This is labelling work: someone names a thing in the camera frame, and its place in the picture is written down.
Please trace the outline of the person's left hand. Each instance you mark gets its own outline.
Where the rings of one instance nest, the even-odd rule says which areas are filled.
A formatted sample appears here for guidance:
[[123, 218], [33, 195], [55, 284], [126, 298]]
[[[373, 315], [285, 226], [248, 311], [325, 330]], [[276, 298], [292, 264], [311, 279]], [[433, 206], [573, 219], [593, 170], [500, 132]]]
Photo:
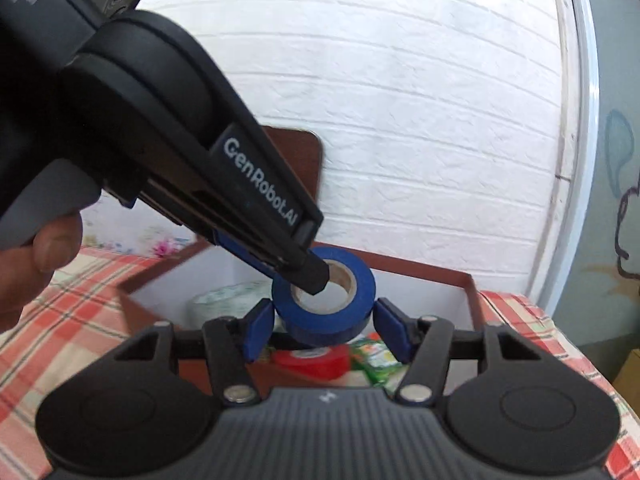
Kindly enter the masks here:
[[1, 253], [2, 333], [17, 324], [26, 304], [49, 285], [53, 273], [77, 256], [81, 241], [81, 215], [75, 212], [47, 224], [31, 245]]

